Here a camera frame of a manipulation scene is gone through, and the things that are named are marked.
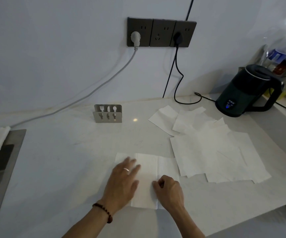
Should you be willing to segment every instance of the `kettle handle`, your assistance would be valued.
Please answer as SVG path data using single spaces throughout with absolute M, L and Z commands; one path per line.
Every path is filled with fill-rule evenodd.
M 272 108 L 273 104 L 276 102 L 276 100 L 279 98 L 279 96 L 283 92 L 283 82 L 277 77 L 272 77 L 270 82 L 268 82 L 268 84 L 269 84 L 268 89 L 273 88 L 274 91 L 271 94 L 271 96 L 269 97 L 266 104 L 262 107 L 255 107 L 255 106 L 248 107 L 246 111 L 264 112 L 264 111 L 267 111 L 270 108 Z

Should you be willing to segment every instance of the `digital display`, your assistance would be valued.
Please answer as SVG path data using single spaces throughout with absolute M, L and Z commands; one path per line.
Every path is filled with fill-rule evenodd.
M 228 99 L 226 104 L 225 104 L 225 108 L 226 109 L 232 109 L 235 105 L 236 105 L 235 100 Z

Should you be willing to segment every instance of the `stack of napkins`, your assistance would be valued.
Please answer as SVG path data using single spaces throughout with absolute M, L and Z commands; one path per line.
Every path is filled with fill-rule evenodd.
M 205 174 L 215 183 L 270 178 L 249 135 L 231 131 L 223 118 L 214 120 L 204 111 L 200 107 L 177 113 L 166 106 L 149 119 L 174 136 L 170 141 L 181 176 Z
M 176 160 L 174 158 L 165 158 L 156 155 L 117 153 L 115 163 L 121 163 L 128 156 L 136 159 L 136 164 L 141 165 L 141 169 L 136 176 L 140 184 L 128 206 L 164 209 L 156 198 L 152 181 L 159 180 L 163 175 L 170 176 L 174 180 L 179 181 Z

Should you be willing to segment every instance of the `electric kettle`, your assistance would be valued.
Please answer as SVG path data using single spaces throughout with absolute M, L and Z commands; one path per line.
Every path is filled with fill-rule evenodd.
M 269 88 L 274 91 L 262 107 L 253 104 Z M 283 91 L 282 81 L 269 69 L 251 64 L 231 80 L 215 104 L 217 109 L 230 117 L 239 117 L 244 112 L 264 112 L 269 110 Z

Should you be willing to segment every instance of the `socket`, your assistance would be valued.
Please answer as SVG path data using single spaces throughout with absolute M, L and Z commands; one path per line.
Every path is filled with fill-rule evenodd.
M 175 20 L 153 19 L 150 47 L 169 47 Z
M 195 21 L 176 21 L 175 28 L 173 31 L 173 36 L 175 33 L 180 32 L 183 36 L 183 42 L 179 47 L 188 47 L 190 40 L 192 39 L 197 22 Z M 175 42 L 171 40 L 170 47 L 175 47 Z
M 134 43 L 131 41 L 131 33 L 137 31 L 141 35 L 140 47 L 148 47 L 150 45 L 152 24 L 153 19 L 128 17 L 126 35 L 127 46 L 134 47 Z

